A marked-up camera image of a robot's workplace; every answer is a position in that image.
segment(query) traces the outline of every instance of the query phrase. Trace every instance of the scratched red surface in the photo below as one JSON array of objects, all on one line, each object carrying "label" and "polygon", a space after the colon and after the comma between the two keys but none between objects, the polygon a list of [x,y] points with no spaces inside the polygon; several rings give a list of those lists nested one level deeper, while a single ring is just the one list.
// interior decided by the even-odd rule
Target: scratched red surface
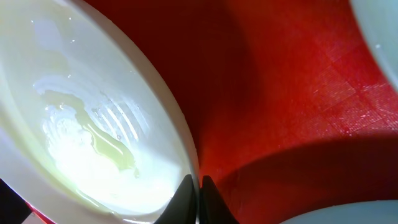
[{"label": "scratched red surface", "polygon": [[398,199],[398,97],[347,1],[86,1],[162,75],[242,224]]}]

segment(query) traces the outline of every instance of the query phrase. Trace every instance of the liquid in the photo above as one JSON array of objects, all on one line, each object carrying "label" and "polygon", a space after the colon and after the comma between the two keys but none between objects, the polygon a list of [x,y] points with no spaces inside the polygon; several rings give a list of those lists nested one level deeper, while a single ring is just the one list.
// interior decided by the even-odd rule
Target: liquid
[{"label": "liquid", "polygon": [[56,108],[60,108],[62,105],[72,107],[76,111],[77,122],[92,135],[91,146],[99,155],[113,161],[119,170],[134,168],[135,160],[130,149],[95,125],[85,111],[85,105],[81,99],[71,94],[52,90],[46,90],[42,98],[47,104],[54,105]]}]

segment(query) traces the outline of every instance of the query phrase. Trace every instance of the black object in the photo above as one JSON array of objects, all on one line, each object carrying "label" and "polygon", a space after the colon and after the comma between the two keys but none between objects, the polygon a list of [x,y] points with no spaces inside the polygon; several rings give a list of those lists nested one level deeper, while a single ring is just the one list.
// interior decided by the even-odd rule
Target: black object
[{"label": "black object", "polygon": [[[204,176],[200,189],[201,224],[239,224],[226,206],[210,176]],[[197,198],[191,175],[186,175],[155,224],[194,224],[197,218]]]},{"label": "black object", "polygon": [[0,179],[0,224],[21,224],[31,213],[25,201]]}]

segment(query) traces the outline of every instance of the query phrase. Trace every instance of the red surface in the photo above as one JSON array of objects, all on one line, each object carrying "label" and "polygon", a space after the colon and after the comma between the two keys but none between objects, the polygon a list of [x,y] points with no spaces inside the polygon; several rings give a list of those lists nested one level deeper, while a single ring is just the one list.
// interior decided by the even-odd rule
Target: red surface
[{"label": "red surface", "polygon": [[398,97],[347,1],[86,1],[158,69],[242,224],[398,199]]}]

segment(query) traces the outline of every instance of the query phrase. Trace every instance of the green liquid residue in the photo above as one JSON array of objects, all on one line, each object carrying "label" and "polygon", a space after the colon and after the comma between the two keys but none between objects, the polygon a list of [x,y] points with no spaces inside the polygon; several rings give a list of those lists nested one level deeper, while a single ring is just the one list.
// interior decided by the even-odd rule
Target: green liquid residue
[{"label": "green liquid residue", "polygon": [[134,168],[135,160],[129,148],[95,125],[86,112],[84,102],[81,99],[52,90],[46,90],[42,98],[47,104],[54,105],[56,108],[60,105],[67,105],[75,109],[77,122],[92,135],[91,145],[95,151],[99,155],[112,160],[119,170]]}]

